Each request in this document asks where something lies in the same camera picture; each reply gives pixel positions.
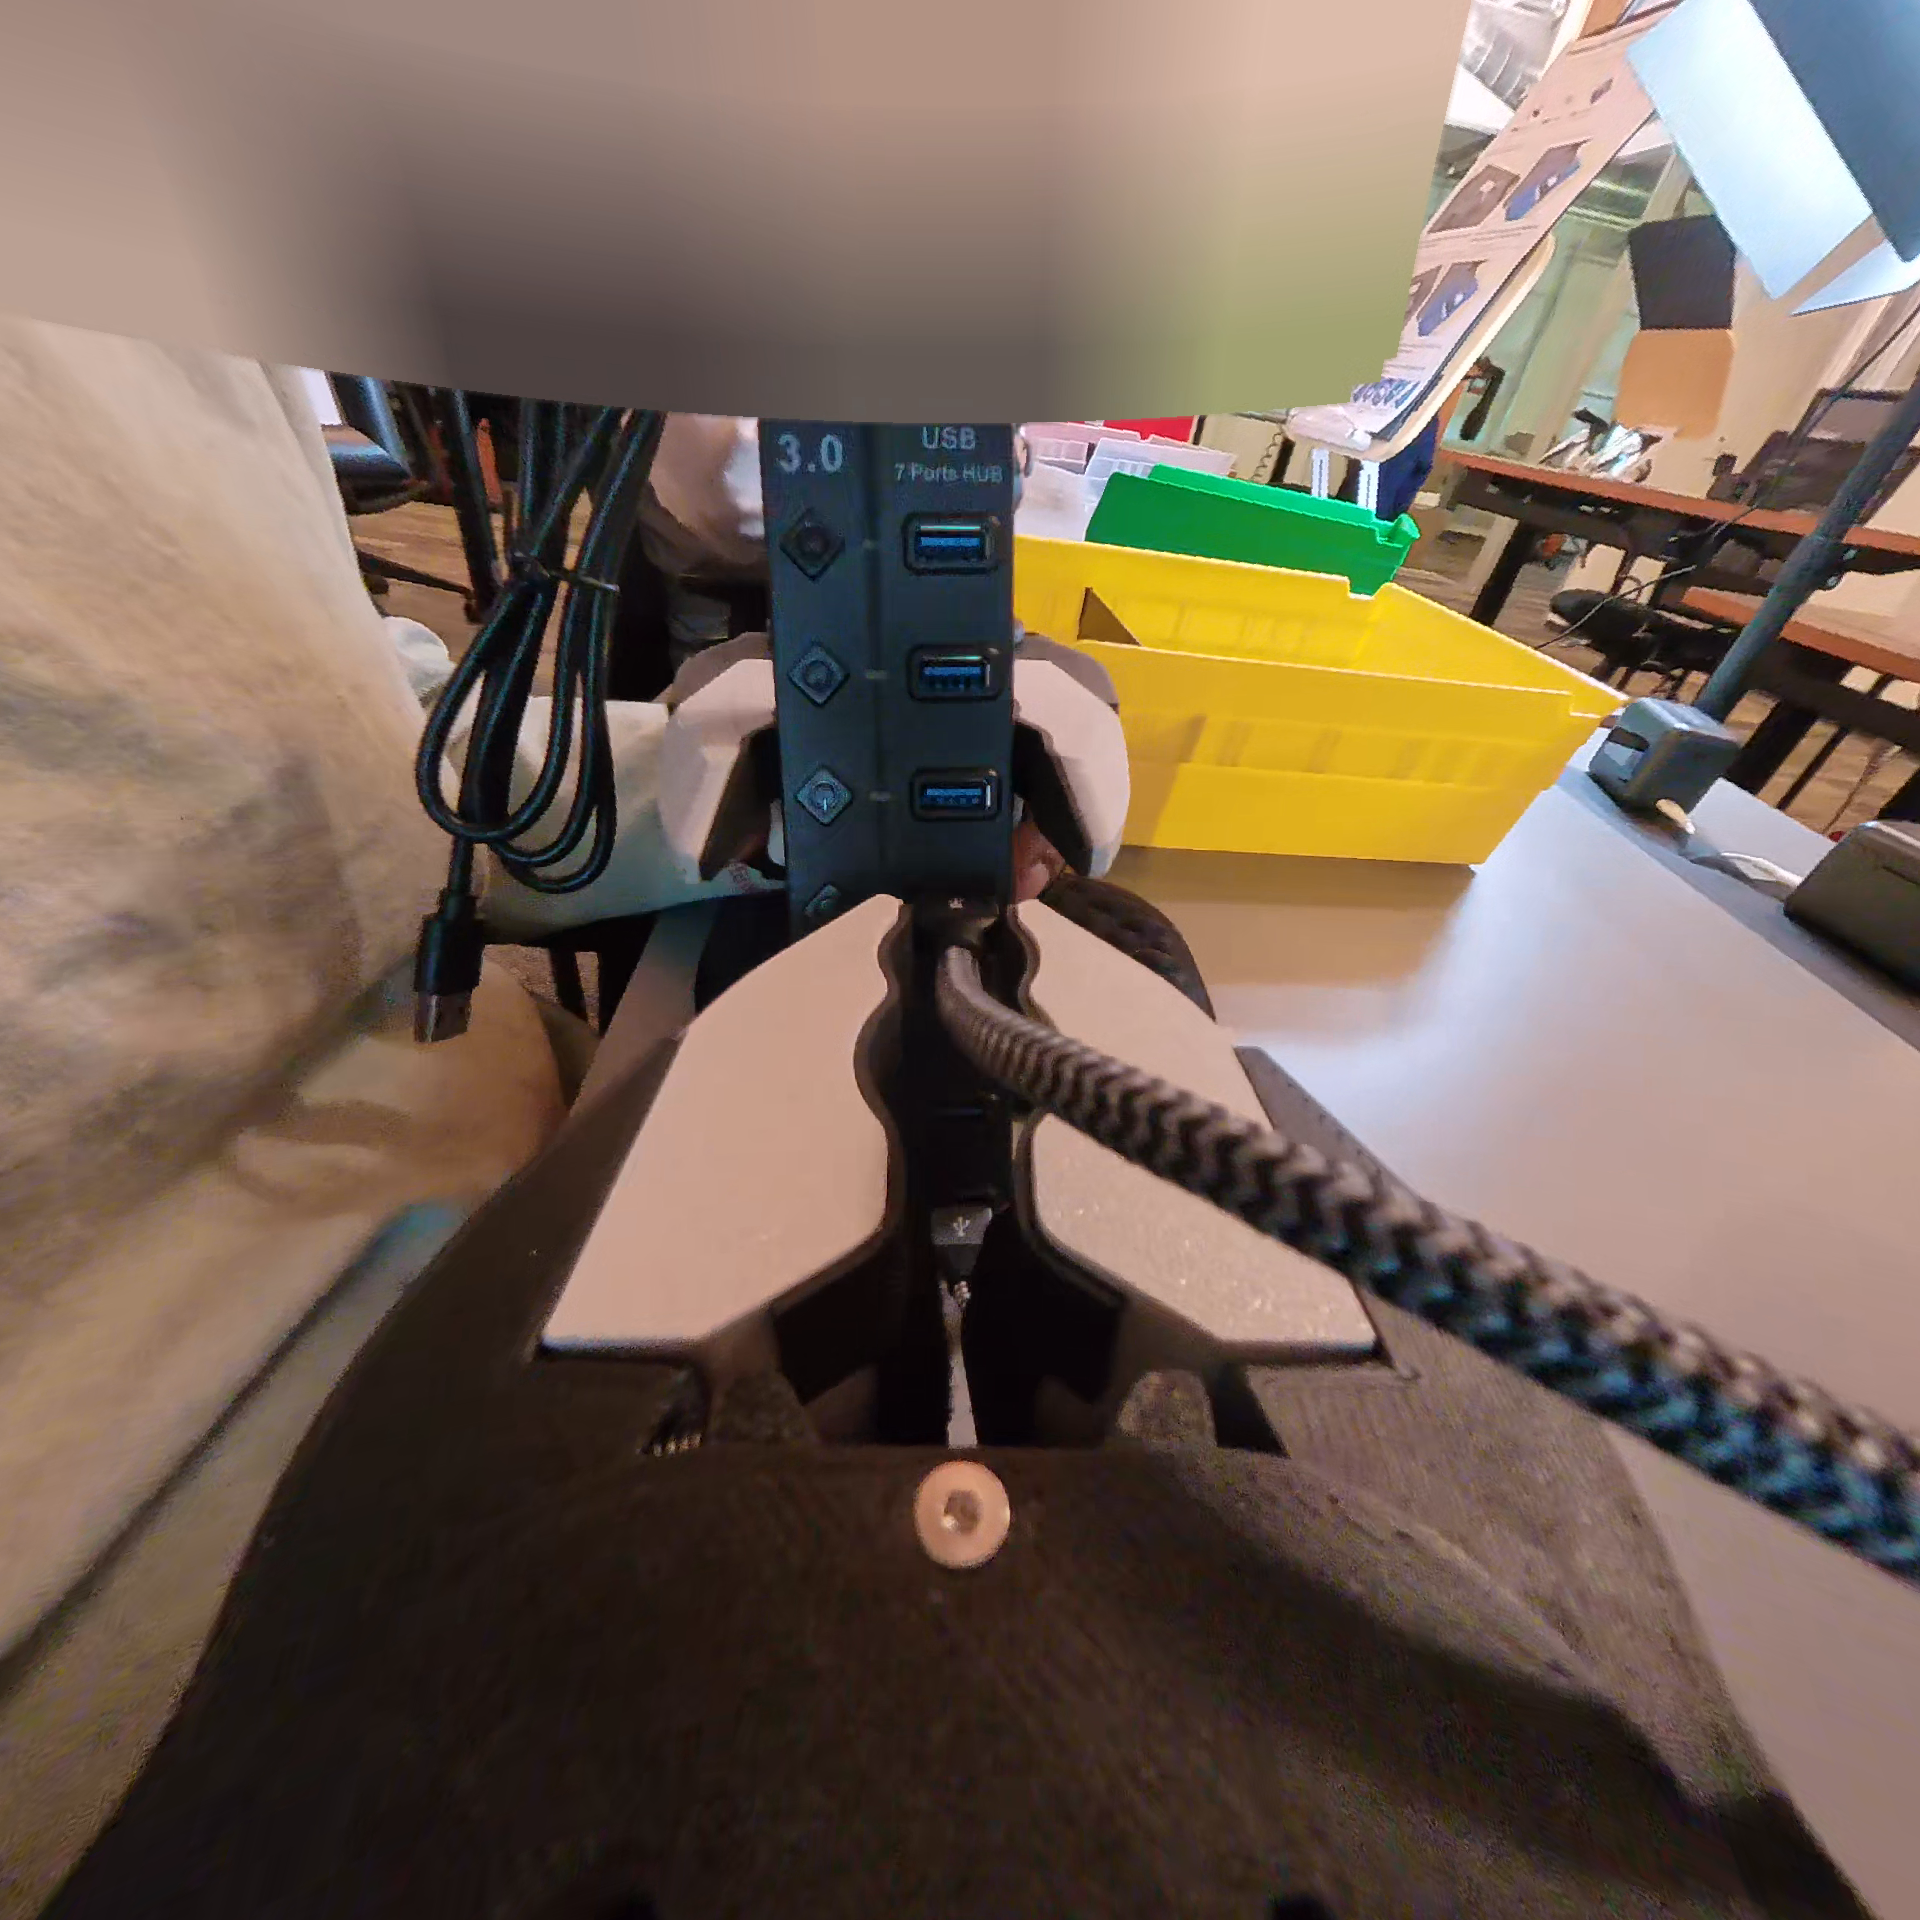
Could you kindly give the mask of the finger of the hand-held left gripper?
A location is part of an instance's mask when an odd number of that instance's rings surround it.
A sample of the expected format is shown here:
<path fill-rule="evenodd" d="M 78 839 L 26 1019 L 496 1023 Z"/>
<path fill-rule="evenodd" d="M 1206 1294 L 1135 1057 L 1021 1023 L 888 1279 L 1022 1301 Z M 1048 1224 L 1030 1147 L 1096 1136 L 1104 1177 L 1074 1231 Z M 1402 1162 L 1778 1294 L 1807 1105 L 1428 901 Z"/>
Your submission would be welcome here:
<path fill-rule="evenodd" d="M 664 694 L 656 806 L 689 880 L 786 885 L 784 766 L 772 638 L 743 634 L 684 663 Z"/>
<path fill-rule="evenodd" d="M 1035 821 L 1065 857 L 1066 873 L 1102 880 L 1125 845 L 1132 806 L 1114 683 L 1088 653 L 1024 634 L 1013 689 L 1017 828 Z"/>

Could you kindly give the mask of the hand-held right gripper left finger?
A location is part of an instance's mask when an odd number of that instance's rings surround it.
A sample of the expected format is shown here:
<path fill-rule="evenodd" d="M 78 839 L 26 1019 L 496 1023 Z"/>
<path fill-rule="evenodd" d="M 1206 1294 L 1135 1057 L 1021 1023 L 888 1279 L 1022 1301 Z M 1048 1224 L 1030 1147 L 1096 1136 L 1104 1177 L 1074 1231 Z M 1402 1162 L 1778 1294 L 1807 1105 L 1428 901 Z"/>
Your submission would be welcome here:
<path fill-rule="evenodd" d="M 684 1028 L 541 1333 L 561 1357 L 772 1367 L 777 1318 L 878 1251 L 900 1136 L 878 1049 L 902 901 L 867 901 Z"/>

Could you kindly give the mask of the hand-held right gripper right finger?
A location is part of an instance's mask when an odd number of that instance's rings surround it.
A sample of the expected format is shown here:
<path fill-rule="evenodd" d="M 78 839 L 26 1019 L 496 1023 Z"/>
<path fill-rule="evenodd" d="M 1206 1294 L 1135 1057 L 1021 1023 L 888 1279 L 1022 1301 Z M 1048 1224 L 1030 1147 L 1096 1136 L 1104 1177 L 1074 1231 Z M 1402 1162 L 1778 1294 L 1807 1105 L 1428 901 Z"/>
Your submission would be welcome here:
<path fill-rule="evenodd" d="M 1257 1127 L 1269 1114 L 1236 1043 L 1165 978 L 1057 912 L 1021 912 L 1027 1003 L 1060 1034 Z M 1028 1136 L 1047 1247 L 1181 1333 L 1254 1365 L 1353 1363 L 1379 1333 L 1335 1271 L 1129 1162 L 1058 1117 Z"/>

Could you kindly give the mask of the black usb hub with switches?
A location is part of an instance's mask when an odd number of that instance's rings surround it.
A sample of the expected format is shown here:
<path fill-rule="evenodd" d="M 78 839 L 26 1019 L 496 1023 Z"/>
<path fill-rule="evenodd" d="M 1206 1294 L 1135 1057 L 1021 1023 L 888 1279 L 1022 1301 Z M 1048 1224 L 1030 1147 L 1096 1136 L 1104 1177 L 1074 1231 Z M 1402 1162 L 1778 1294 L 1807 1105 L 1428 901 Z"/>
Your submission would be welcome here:
<path fill-rule="evenodd" d="M 1014 429 L 762 419 L 781 824 L 796 941 L 888 899 L 877 1097 L 891 1129 L 877 1439 L 949 1442 L 936 1224 L 1003 1199 L 1004 1100 L 949 1039 L 955 935 L 1014 894 Z"/>

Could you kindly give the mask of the yellow plastic bin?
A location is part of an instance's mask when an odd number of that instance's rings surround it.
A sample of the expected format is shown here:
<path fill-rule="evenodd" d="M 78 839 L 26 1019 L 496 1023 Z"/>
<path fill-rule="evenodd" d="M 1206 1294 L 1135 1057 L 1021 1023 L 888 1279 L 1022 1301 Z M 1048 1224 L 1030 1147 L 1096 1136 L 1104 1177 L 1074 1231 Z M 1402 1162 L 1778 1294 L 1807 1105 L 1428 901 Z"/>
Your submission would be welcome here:
<path fill-rule="evenodd" d="M 1484 863 L 1622 697 L 1412 590 L 1021 537 L 1014 612 L 1114 683 L 1131 851 Z"/>

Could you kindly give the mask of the black quilted wrist rest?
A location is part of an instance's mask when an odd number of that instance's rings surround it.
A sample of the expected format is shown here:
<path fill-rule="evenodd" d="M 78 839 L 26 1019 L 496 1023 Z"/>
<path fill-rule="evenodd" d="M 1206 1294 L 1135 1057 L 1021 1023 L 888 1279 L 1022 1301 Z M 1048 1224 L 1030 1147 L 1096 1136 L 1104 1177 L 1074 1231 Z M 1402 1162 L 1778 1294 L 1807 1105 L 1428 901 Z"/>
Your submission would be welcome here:
<path fill-rule="evenodd" d="M 1179 991 L 1208 1019 L 1217 1016 L 1187 938 L 1144 899 L 1108 879 L 1062 873 L 1038 901 Z M 789 938 L 791 906 L 782 892 L 722 902 L 692 975 L 692 1011 L 704 1013 L 778 955 Z"/>

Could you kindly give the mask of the green plastic bin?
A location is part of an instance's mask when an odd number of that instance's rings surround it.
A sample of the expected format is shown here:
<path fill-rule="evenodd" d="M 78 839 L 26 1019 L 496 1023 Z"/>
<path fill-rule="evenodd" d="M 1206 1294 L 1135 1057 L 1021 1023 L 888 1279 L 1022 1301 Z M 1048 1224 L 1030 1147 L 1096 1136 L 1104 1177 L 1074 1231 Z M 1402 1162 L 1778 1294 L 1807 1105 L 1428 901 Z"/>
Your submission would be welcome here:
<path fill-rule="evenodd" d="M 1253 564 L 1338 578 L 1354 594 L 1390 585 L 1420 540 L 1418 522 L 1357 503 L 1240 482 L 1158 462 L 1116 470 L 1083 538 L 1095 546 Z"/>

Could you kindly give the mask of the clear plastic bin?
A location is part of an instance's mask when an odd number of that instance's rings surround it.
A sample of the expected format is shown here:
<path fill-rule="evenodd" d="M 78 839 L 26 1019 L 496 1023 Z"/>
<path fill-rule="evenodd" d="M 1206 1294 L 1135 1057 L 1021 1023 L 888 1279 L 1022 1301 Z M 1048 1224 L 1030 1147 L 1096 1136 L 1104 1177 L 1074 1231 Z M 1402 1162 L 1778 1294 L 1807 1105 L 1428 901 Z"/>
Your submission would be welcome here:
<path fill-rule="evenodd" d="M 1144 438 L 1131 429 L 1087 421 L 1021 425 L 1027 474 L 1021 512 L 1027 516 L 1090 516 L 1118 476 L 1146 479 L 1158 468 L 1232 476 L 1235 457 L 1206 444 Z"/>

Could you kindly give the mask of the black office chair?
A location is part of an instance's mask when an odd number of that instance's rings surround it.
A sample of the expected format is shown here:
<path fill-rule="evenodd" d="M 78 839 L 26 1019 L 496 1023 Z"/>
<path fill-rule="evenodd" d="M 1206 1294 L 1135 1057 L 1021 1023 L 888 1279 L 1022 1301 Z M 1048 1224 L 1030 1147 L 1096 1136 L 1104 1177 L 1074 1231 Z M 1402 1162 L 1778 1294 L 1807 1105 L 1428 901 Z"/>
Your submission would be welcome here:
<path fill-rule="evenodd" d="M 1622 686 L 1639 674 L 1685 683 L 1712 674 L 1741 628 L 1688 610 L 1649 606 L 1634 594 L 1566 589 L 1549 601 L 1557 636 L 1597 655 L 1594 680 Z"/>

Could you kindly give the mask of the small grey device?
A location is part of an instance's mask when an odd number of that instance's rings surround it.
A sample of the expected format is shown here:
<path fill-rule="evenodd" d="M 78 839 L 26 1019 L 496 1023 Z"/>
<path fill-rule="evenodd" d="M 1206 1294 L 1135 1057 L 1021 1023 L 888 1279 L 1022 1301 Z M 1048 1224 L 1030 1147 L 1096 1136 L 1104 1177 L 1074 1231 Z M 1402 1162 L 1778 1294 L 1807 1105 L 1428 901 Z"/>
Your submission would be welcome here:
<path fill-rule="evenodd" d="M 1615 716 L 1587 772 L 1625 813 L 1691 815 L 1729 775 L 1742 746 L 1741 733 L 1693 704 L 1637 699 Z"/>

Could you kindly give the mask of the wooden desk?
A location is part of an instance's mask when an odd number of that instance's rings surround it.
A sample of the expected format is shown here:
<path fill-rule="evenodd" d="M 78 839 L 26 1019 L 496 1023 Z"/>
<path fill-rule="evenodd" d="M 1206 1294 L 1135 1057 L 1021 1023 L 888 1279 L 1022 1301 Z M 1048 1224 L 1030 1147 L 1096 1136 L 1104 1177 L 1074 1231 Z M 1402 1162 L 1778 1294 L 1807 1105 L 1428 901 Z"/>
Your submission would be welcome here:
<path fill-rule="evenodd" d="M 1456 451 L 1445 464 L 1453 468 L 1456 506 L 1510 520 L 1536 537 L 1563 535 L 1632 558 L 1658 555 L 1681 537 L 1730 529 L 1737 543 L 1782 563 L 1818 522 L 1818 515 L 1805 508 L 1667 493 L 1484 452 Z"/>

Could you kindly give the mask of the cardboard sheet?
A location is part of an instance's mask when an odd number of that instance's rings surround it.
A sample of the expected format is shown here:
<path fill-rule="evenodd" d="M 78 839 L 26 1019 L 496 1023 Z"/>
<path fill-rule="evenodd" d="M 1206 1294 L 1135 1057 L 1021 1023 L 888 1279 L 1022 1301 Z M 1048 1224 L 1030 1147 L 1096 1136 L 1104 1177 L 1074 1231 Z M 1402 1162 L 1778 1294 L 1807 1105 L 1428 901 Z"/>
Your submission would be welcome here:
<path fill-rule="evenodd" d="M 1641 328 L 1619 372 L 1613 419 L 1667 443 L 1715 441 L 1733 381 L 1733 328 Z"/>

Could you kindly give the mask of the instruction poster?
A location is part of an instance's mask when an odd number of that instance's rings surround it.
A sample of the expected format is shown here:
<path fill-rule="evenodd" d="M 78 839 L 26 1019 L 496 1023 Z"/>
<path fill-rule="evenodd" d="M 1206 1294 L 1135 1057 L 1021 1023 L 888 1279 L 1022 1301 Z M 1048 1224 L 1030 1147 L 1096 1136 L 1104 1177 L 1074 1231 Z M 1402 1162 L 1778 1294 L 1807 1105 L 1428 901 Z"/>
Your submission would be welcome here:
<path fill-rule="evenodd" d="M 1629 5 L 1570 44 L 1477 157 L 1416 242 L 1400 342 L 1347 400 L 1335 444 L 1390 441 L 1458 381 L 1524 266 L 1654 116 L 1629 52 L 1667 10 Z"/>

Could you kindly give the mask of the black light stand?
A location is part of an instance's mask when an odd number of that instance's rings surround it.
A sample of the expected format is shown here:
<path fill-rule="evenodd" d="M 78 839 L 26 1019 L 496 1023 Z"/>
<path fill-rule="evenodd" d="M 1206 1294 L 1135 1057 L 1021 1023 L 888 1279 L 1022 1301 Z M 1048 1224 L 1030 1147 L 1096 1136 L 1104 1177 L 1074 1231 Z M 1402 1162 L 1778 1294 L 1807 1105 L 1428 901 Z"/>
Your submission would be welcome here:
<path fill-rule="evenodd" d="M 1834 575 L 1842 550 L 1860 527 L 1860 516 L 1874 508 L 1884 482 L 1903 452 L 1919 432 L 1919 379 L 1899 399 L 1879 435 L 1865 447 L 1858 462 L 1848 470 L 1814 529 L 1799 543 L 1785 563 L 1774 586 L 1761 608 L 1747 620 L 1723 663 L 1708 676 L 1695 701 L 1695 709 L 1710 722 L 1721 724 L 1739 709 L 1741 699 L 1755 685 L 1761 666 L 1782 641 L 1808 599 Z"/>

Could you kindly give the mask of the dark grey device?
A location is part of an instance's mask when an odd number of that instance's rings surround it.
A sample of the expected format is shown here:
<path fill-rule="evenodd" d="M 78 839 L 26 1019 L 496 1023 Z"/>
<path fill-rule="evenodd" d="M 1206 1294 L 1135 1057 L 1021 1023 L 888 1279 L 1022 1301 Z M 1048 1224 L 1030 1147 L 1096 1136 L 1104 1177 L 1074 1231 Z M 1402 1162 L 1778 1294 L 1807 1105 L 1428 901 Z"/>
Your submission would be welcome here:
<path fill-rule="evenodd" d="M 1786 897 L 1785 915 L 1832 949 L 1919 992 L 1919 824 L 1870 821 Z"/>

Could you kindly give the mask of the led light panel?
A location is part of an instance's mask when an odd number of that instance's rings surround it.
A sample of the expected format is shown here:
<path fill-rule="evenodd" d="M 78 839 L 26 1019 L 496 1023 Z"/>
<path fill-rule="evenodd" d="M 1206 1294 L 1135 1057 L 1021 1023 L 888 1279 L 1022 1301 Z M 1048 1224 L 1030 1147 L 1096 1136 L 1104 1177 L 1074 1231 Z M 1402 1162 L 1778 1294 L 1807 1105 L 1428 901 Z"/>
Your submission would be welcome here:
<path fill-rule="evenodd" d="M 1685 3 L 1629 63 L 1769 298 L 1808 317 L 1917 290 L 1914 3 Z"/>

